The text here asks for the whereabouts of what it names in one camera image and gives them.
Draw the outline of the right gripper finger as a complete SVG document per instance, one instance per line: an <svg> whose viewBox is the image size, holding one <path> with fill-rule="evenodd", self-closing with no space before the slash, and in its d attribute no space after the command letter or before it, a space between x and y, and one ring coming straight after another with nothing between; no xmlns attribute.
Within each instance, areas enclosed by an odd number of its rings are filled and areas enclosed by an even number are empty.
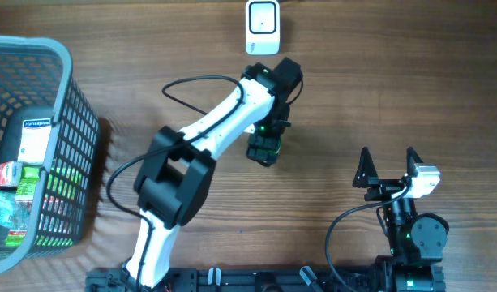
<svg viewBox="0 0 497 292"><path fill-rule="evenodd" d="M423 160L417 154L413 147L408 147L406 150L406 170L409 176L415 175L417 164L422 164Z"/></svg>
<svg viewBox="0 0 497 292"><path fill-rule="evenodd" d="M363 147L358 168L353 179L353 187L368 188L379 185L379 176L377 174L371 153L368 147Z"/></svg>

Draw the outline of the white Hansaplast plaster box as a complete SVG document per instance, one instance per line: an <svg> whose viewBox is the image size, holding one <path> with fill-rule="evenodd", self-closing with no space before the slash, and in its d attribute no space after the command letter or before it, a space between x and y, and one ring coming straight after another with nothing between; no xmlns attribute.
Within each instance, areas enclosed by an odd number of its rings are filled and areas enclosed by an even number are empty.
<svg viewBox="0 0 497 292"><path fill-rule="evenodd" d="M52 122L48 118L23 121L18 162L40 165L44 162Z"/></svg>

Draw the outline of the small red tissue pack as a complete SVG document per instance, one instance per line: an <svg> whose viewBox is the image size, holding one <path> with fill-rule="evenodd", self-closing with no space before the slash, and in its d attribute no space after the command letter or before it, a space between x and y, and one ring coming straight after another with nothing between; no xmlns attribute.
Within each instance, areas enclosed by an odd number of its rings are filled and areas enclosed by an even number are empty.
<svg viewBox="0 0 497 292"><path fill-rule="evenodd" d="M17 161L8 161L0 164L0 187L17 187L22 175L23 164Z"/></svg>

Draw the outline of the green candy bag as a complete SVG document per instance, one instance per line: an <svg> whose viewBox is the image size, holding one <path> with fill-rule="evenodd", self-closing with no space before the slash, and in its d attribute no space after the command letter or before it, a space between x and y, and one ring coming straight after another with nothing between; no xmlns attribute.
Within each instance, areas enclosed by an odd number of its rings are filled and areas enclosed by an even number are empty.
<svg viewBox="0 0 497 292"><path fill-rule="evenodd" d="M40 180L40 168L25 166L15 193L14 214L11 217L11 227L5 240L5 246L15 248L22 244L26 236L32 203L36 192L36 184Z"/></svg>

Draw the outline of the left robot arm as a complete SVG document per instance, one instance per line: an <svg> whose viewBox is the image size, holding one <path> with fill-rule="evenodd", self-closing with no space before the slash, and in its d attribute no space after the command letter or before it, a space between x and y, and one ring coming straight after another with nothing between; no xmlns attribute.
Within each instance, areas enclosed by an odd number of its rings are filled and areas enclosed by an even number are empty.
<svg viewBox="0 0 497 292"><path fill-rule="evenodd" d="M121 280L133 291L152 291L167 275L181 227L203 206L220 156L247 133L246 157L269 167L276 163L281 136L289 127L291 93L303 88L301 66L283 58L275 68L260 62L234 79L233 91L214 109L175 131L162 127L141 164L133 189L142 223L133 256Z"/></svg>

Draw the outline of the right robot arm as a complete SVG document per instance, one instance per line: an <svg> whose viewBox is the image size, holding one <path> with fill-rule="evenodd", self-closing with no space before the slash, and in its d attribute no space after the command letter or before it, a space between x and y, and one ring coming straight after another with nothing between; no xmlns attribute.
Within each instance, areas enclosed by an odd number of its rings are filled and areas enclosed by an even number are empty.
<svg viewBox="0 0 497 292"><path fill-rule="evenodd" d="M368 291L444 291L443 259L449 224L434 213L417 212L415 201L440 182L435 165L406 150L406 173L381 179L367 147L361 151L353 186L365 188L364 200L378 203L377 215L388 239L390 256L381 255L369 268Z"/></svg>

